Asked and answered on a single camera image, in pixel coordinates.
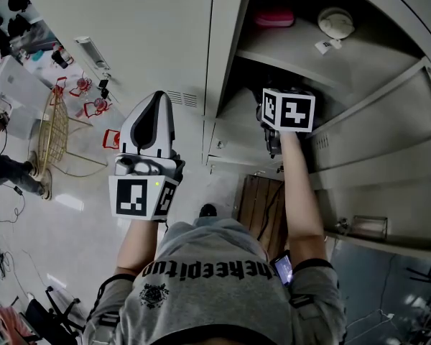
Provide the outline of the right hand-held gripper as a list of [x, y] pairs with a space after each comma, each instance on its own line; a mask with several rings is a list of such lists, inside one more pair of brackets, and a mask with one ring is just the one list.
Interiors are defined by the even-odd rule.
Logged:
[[315, 113], [315, 96], [298, 88], [281, 91], [264, 88], [256, 117], [264, 130], [270, 157], [280, 155], [281, 132], [310, 133]]

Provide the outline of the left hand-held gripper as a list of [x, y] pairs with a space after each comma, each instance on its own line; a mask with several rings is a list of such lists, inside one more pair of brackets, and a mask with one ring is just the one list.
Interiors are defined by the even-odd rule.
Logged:
[[114, 173], [108, 179], [112, 216], [167, 219], [185, 166], [172, 148], [174, 140], [172, 102], [164, 91], [156, 91], [122, 124]]

